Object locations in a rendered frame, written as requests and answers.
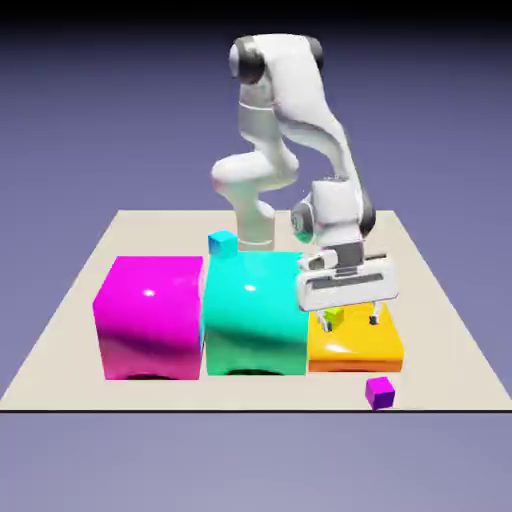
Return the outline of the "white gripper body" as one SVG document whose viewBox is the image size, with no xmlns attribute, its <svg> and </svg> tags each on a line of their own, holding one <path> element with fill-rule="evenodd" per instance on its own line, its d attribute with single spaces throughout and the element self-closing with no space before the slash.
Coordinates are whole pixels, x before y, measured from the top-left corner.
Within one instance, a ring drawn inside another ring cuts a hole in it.
<svg viewBox="0 0 512 512">
<path fill-rule="evenodd" d="M 296 287 L 299 306 L 306 312 L 385 302 L 399 293 L 394 262 L 388 254 L 370 256 L 356 267 L 302 270 Z"/>
</svg>

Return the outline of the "small purple cube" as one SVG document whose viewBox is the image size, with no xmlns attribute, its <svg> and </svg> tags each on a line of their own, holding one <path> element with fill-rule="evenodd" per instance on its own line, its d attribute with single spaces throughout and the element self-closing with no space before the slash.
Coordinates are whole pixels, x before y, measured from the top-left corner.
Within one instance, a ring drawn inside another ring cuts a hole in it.
<svg viewBox="0 0 512 512">
<path fill-rule="evenodd" d="M 365 397 L 372 410 L 391 408 L 395 399 L 395 388 L 388 377 L 369 378 L 365 385 Z"/>
</svg>

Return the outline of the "small blue cube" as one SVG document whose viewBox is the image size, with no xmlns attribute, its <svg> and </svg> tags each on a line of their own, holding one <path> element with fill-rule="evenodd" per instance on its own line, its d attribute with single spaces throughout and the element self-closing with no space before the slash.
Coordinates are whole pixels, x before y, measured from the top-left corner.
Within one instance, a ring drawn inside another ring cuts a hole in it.
<svg viewBox="0 0 512 512">
<path fill-rule="evenodd" d="M 238 253 L 238 237 L 228 230 L 208 235 L 208 250 L 211 256 L 228 258 Z"/>
</svg>

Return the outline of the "large orange box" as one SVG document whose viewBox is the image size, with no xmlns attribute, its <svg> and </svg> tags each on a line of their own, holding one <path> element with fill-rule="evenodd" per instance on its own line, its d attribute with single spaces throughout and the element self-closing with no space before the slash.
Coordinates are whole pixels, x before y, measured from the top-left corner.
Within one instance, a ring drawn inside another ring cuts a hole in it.
<svg viewBox="0 0 512 512">
<path fill-rule="evenodd" d="M 309 372 L 400 372 L 404 347 L 386 305 L 377 325 L 370 323 L 372 304 L 347 306 L 331 332 L 314 313 L 308 324 Z"/>
</svg>

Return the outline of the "large cyan box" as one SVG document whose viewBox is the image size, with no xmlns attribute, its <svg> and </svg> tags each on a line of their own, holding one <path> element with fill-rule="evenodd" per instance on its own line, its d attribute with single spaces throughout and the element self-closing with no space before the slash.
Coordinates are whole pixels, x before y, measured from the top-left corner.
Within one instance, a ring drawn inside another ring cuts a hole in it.
<svg viewBox="0 0 512 512">
<path fill-rule="evenodd" d="M 296 297 L 301 256 L 247 251 L 210 257 L 203 298 L 210 376 L 306 373 L 308 314 Z"/>
</svg>

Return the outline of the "large magenta box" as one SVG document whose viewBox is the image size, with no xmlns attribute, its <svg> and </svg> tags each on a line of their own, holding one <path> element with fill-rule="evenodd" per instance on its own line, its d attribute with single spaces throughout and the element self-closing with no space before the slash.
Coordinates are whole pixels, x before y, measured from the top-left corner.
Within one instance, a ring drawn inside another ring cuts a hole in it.
<svg viewBox="0 0 512 512">
<path fill-rule="evenodd" d="M 196 380 L 203 355 L 201 256 L 118 256 L 92 303 L 107 380 Z"/>
</svg>

